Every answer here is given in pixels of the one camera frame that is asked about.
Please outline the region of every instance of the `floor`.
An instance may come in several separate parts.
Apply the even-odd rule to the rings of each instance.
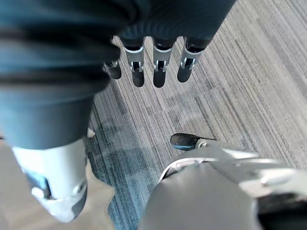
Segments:
[[[122,79],[95,98],[88,156],[95,176],[115,189],[108,213],[116,229],[136,228],[161,171],[179,154],[169,144],[175,132],[217,138],[307,171],[306,0],[238,0],[185,84],[176,80],[182,44],[174,47],[163,88],[152,84],[147,39],[145,86],[133,86],[123,54]],[[61,225],[28,194],[9,148],[0,152],[0,169],[10,172],[0,173],[1,229],[112,229],[105,215],[111,187],[95,182],[84,215]]]

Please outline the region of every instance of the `gray striped carpet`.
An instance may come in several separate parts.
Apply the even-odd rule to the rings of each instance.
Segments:
[[[144,87],[133,86],[123,54],[122,78],[95,99],[88,144],[94,174],[116,189],[108,210],[116,229],[136,229],[160,173],[179,154],[169,144],[176,132],[307,169],[306,12],[306,0],[239,0],[184,84],[176,79],[182,39],[161,89],[152,84],[150,39]]]

